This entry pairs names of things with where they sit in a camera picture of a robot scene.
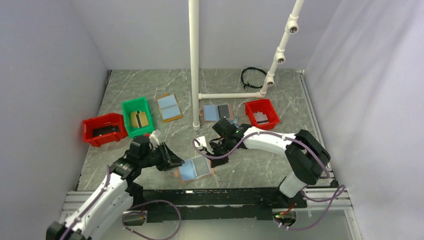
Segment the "brown blue card holder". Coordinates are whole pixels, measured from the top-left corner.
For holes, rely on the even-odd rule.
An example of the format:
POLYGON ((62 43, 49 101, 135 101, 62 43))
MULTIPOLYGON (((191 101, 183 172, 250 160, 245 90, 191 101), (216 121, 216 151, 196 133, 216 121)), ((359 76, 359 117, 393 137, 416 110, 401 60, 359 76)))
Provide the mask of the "brown blue card holder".
POLYGON ((175 177, 180 184, 182 185, 187 185, 191 182, 200 180, 200 179, 204 179, 207 177, 211 177, 212 175, 215 174, 215 170, 211 167, 211 161, 209 160, 209 166, 211 169, 211 173, 201 176, 201 177, 196 177, 195 176, 195 170, 194 170, 194 166, 193 166, 193 158, 188 158, 186 159, 184 162, 184 164, 180 167, 177 167, 176 170, 172 171, 172 176, 175 177))

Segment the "grey credit card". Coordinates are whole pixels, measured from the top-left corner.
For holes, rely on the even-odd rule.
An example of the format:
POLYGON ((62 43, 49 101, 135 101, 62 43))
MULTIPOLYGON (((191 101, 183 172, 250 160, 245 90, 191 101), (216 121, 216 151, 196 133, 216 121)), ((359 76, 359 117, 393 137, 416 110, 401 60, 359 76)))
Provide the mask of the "grey credit card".
POLYGON ((211 173, 209 160, 204 156, 194 157, 192 163, 196 177, 202 177, 211 173))

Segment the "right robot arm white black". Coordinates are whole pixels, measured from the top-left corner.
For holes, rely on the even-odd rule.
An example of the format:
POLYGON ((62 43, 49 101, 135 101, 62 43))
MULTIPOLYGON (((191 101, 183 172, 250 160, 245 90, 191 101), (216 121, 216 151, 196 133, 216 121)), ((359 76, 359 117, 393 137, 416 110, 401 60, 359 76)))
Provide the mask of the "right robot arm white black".
POLYGON ((275 194, 276 203, 282 208, 289 207, 302 189, 315 185, 322 175, 330 176, 327 169, 330 154, 305 129, 298 133, 277 133, 249 124, 236 126, 225 118, 212 128, 219 136, 211 141, 209 159, 213 167, 225 164, 237 149, 261 150, 286 157, 291 172, 281 181, 275 194))

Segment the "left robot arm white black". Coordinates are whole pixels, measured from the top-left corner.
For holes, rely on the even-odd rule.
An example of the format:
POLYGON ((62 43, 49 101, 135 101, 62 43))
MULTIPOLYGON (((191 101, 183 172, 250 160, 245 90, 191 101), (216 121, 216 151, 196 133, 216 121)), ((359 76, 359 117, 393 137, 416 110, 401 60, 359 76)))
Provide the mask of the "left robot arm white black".
POLYGON ((98 240, 128 210, 145 205, 143 187, 135 183, 142 169, 168 171, 184 164, 164 143, 153 136, 136 136, 124 155, 107 166, 106 175, 90 197, 64 222, 54 221, 47 240, 98 240))

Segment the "card holder with black card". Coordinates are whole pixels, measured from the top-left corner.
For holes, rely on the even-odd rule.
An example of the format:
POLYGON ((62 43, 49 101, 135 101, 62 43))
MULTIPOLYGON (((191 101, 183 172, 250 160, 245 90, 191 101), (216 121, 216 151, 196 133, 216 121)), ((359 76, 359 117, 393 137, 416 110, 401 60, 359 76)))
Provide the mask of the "card holder with black card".
POLYGON ((205 122, 217 122, 221 118, 224 118, 228 121, 234 120, 233 108, 230 104, 204 105, 202 112, 203 120, 205 122))

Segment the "silver cards in right bin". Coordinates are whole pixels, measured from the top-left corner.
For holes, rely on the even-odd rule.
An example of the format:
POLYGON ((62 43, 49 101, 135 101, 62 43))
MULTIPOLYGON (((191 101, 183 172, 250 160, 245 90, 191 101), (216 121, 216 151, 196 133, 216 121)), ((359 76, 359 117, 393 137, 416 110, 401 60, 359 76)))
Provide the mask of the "silver cards in right bin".
POLYGON ((269 123, 267 115, 263 112, 254 112, 253 116, 257 125, 264 125, 269 123))

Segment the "open empty blue card holder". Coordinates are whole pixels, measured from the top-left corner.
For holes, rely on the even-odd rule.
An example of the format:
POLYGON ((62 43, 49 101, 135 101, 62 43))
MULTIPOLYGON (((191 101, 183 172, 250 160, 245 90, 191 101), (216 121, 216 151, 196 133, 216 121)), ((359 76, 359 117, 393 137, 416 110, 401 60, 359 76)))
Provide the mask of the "open empty blue card holder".
POLYGON ((163 97, 157 98, 156 101, 164 123, 183 117, 183 113, 174 94, 165 94, 163 97))

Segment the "gold cards in green bin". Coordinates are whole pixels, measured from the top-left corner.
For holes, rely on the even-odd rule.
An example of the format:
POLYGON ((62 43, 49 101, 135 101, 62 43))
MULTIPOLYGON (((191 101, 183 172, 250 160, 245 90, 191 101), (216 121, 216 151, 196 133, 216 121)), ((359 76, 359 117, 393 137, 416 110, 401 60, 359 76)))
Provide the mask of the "gold cards in green bin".
POLYGON ((131 126, 133 128, 143 128, 149 125, 147 114, 144 111, 133 111, 130 113, 131 126))

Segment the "black cards in left bin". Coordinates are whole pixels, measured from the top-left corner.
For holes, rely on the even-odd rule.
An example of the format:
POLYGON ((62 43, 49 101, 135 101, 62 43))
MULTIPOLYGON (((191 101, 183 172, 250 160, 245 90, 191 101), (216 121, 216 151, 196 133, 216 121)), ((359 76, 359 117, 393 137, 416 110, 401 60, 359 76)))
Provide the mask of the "black cards in left bin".
POLYGON ((106 125, 103 127, 94 128, 92 130, 92 137, 99 137, 112 133, 119 133, 121 130, 118 125, 106 125))

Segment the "right red plastic bin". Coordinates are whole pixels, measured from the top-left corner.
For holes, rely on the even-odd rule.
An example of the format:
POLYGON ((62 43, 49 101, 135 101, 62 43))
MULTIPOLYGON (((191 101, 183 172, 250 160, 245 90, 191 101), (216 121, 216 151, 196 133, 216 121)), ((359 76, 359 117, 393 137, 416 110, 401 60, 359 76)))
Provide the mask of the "right red plastic bin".
POLYGON ((245 102, 244 106, 245 114, 254 127, 272 130, 281 122, 272 102, 267 98, 245 102))

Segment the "red plastic bin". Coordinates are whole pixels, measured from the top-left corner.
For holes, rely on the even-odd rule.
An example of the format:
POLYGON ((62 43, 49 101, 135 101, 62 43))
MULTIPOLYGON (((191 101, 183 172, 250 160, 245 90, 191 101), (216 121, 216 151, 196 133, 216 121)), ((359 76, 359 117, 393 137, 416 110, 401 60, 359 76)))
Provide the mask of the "red plastic bin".
POLYGON ((82 121, 82 139, 92 147, 119 142, 128 136, 124 116, 115 112, 82 121))
POLYGON ((272 130, 281 122, 272 102, 267 98, 245 102, 244 106, 245 114, 254 127, 272 130))

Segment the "green plastic bin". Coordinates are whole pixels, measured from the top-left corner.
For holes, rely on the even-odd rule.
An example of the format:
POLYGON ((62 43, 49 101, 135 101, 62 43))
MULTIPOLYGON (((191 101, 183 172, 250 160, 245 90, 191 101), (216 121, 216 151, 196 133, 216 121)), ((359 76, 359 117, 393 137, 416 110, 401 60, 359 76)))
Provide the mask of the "green plastic bin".
POLYGON ((156 128, 146 97, 140 97, 122 104, 124 126, 130 138, 151 134, 156 128))

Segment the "left red plastic bin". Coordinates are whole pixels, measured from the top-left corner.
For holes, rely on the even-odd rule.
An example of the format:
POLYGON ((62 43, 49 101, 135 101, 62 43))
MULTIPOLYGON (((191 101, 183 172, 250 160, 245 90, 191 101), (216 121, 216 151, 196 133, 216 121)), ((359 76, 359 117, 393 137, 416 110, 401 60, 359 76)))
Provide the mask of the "left red plastic bin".
POLYGON ((92 147, 119 142, 128 136, 124 116, 115 112, 82 121, 82 139, 92 147))

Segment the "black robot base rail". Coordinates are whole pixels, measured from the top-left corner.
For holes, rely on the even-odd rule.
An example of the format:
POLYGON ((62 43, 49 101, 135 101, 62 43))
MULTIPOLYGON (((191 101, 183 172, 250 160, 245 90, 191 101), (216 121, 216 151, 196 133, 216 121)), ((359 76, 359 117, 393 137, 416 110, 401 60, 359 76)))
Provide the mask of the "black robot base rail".
POLYGON ((146 189, 124 213, 143 212, 148 223, 182 220, 272 220, 288 209, 305 209, 298 193, 287 198, 276 187, 215 189, 146 189))

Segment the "white pvc pipe frame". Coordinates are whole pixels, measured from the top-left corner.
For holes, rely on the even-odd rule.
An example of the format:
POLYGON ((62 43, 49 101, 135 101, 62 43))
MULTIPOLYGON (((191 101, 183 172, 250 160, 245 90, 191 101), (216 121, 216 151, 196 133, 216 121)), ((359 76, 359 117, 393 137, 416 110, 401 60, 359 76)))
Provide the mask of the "white pvc pipe frame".
POLYGON ((273 55, 272 64, 266 72, 262 87, 257 92, 251 93, 207 93, 199 91, 199 12, 200 2, 198 0, 188 1, 188 22, 189 22, 189 52, 190 52, 190 76, 191 76, 191 103, 192 103, 192 127, 199 131, 200 107, 202 99, 246 99, 246 98, 264 98, 269 87, 275 84, 275 72, 277 67, 286 62, 285 50, 290 36, 299 32, 298 19, 301 9, 304 5, 303 0, 296 0, 291 13, 285 24, 284 33, 281 41, 273 55))

